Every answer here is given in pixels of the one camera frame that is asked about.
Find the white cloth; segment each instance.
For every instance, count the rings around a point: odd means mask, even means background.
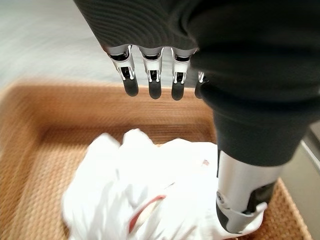
[[[175,139],[158,147],[139,129],[123,144],[104,133],[62,197],[70,240],[222,240],[216,212],[217,146]],[[261,225],[263,214],[243,234]]]

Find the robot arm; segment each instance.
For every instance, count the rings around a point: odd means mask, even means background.
[[[75,0],[130,96],[138,94],[131,45],[150,96],[161,95],[163,47],[172,49],[172,97],[189,65],[196,96],[214,109],[216,208],[240,233],[271,199],[308,125],[320,118],[320,3],[257,0]]]

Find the woven basket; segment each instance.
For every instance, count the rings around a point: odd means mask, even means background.
[[[111,85],[17,83],[0,102],[0,239],[64,240],[61,197],[90,142],[107,132],[121,141],[133,128],[155,144],[180,137],[215,142],[212,110],[185,90],[174,101],[140,88],[136,97]],[[262,226],[244,240],[311,239],[283,182]]]

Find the red trim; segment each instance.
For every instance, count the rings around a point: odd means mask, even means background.
[[[129,234],[134,229],[140,214],[146,209],[146,207],[149,206],[150,204],[154,203],[155,201],[162,200],[165,198],[166,198],[166,195],[158,195],[155,198],[153,198],[152,200],[150,200],[146,205],[144,205],[143,208],[141,208],[140,211],[138,211],[136,213],[136,215],[131,219],[131,221],[129,223]]]

